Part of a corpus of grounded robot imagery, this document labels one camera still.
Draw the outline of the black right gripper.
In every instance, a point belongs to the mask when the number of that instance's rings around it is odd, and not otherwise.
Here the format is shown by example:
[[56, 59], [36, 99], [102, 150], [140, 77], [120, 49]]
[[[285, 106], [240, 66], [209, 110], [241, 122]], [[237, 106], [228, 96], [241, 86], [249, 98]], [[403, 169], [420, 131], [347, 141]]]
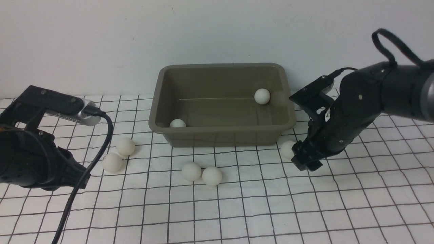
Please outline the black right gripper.
[[347, 116], [321, 118], [313, 123], [304, 141], [292, 147], [291, 158], [298, 170], [315, 171], [322, 167], [322, 159], [341, 153], [360, 133], [360, 122]]

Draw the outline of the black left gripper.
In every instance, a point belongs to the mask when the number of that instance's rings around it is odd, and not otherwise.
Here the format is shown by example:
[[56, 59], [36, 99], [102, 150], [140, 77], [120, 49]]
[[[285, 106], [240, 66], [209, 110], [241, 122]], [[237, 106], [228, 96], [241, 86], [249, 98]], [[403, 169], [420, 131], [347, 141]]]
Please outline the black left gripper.
[[57, 147], [54, 136], [43, 131], [2, 127], [0, 133], [0, 181], [28, 189], [85, 189], [90, 173], [71, 152]]

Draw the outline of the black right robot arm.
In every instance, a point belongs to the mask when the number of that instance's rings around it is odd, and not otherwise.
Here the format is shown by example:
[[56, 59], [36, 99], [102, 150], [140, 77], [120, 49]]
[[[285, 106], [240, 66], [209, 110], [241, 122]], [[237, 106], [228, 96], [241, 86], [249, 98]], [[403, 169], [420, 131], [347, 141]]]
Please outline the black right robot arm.
[[321, 160], [341, 153], [381, 113], [433, 122], [433, 68], [380, 62], [341, 80], [339, 96], [327, 88], [344, 68], [321, 76], [289, 99], [310, 117], [307, 137], [292, 147], [299, 170], [315, 171]]

